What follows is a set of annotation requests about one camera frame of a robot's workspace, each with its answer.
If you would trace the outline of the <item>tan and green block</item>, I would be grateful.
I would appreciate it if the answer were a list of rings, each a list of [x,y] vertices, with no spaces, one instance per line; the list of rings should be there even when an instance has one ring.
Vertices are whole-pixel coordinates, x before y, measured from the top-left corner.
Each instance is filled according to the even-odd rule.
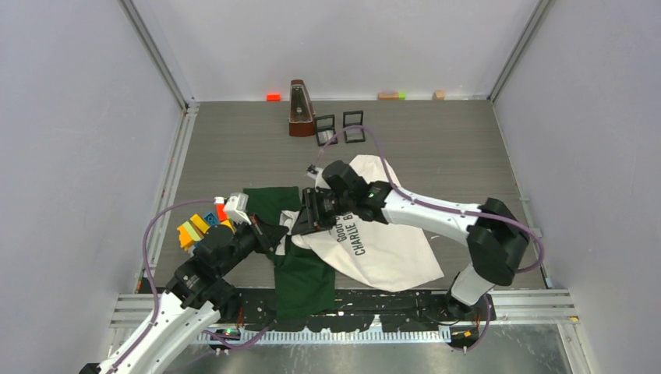
[[[405,100],[406,97],[406,93],[403,91],[379,92],[377,94],[377,99],[380,101]]]

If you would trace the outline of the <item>brown wooden metronome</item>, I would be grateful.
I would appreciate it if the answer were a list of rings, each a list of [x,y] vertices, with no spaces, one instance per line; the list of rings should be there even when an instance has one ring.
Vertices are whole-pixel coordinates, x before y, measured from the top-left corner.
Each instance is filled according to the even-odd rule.
[[[293,79],[290,82],[288,134],[292,137],[314,136],[314,117],[312,101],[304,81]]]

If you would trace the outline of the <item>red wooden block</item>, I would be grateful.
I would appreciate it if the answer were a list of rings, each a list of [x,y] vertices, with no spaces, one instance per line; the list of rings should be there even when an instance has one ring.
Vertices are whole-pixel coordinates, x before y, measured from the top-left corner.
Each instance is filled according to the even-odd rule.
[[[225,205],[223,203],[215,203],[217,218],[220,222],[226,221],[228,219],[227,214],[224,211]]]

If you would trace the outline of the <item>black box with blue brooch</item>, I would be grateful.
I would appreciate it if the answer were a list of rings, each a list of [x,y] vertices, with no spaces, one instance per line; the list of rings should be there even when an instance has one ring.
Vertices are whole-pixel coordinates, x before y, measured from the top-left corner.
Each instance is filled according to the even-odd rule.
[[[337,139],[333,139],[336,135],[335,115],[316,116],[313,124],[316,142],[319,147],[323,147],[327,143],[331,145],[338,143]]]

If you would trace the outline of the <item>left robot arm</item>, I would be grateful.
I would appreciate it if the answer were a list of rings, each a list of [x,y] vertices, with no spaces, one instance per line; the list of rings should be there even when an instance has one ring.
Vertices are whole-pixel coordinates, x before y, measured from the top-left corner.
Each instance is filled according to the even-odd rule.
[[[194,337],[238,314],[239,291],[225,276],[252,253],[273,254],[287,234],[285,226],[256,216],[232,228],[209,227],[129,339],[109,358],[87,363],[80,371],[163,373]]]

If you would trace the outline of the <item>green and white t-shirt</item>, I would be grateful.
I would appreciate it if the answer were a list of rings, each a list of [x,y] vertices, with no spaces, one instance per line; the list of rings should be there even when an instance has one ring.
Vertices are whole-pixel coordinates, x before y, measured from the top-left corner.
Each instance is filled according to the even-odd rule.
[[[390,292],[444,277],[422,229],[366,222],[351,213],[336,218],[326,231],[287,233],[268,258],[274,264],[278,320],[334,307],[337,273]]]

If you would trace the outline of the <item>pile of colourful toy bricks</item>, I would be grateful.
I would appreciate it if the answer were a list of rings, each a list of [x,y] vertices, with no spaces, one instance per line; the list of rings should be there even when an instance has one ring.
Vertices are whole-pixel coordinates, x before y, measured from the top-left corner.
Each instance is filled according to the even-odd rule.
[[[199,214],[192,215],[186,222],[176,228],[180,248],[192,255],[199,242],[212,228],[217,226],[226,226],[232,233],[235,232],[234,224],[224,213],[218,215],[218,211],[210,211],[203,216]]]

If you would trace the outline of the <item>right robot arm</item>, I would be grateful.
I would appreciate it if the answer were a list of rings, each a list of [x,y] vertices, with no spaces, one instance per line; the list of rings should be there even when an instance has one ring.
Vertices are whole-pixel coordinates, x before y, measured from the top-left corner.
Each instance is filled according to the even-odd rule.
[[[390,177],[367,182],[343,161],[321,172],[323,187],[305,188],[294,235],[329,231],[346,213],[364,222],[419,228],[466,245],[471,262],[444,296],[444,311],[464,319],[496,286],[509,286],[532,233],[498,199],[481,205],[452,203],[398,187]]]

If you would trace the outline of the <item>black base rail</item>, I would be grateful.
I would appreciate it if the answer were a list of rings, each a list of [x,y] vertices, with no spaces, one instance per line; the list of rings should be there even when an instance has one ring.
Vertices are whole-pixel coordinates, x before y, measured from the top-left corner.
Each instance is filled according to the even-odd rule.
[[[467,325],[474,328],[485,322],[487,295],[472,306],[452,306],[445,290],[413,290],[401,292],[368,291],[366,289],[340,289],[335,291],[334,304],[322,312],[303,317],[282,319],[277,307],[275,290],[266,288],[240,288],[231,299],[217,325],[236,327],[237,323],[250,331],[301,332],[304,329],[319,333],[329,329],[332,333],[364,332],[380,322],[387,332],[431,331],[440,325]]]

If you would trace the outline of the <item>black box with gold brooch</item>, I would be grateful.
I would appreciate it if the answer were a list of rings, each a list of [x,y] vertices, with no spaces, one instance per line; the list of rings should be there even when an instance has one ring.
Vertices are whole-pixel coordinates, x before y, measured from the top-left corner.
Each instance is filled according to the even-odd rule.
[[[366,141],[363,119],[363,110],[343,112],[342,128],[345,143],[364,143]]]

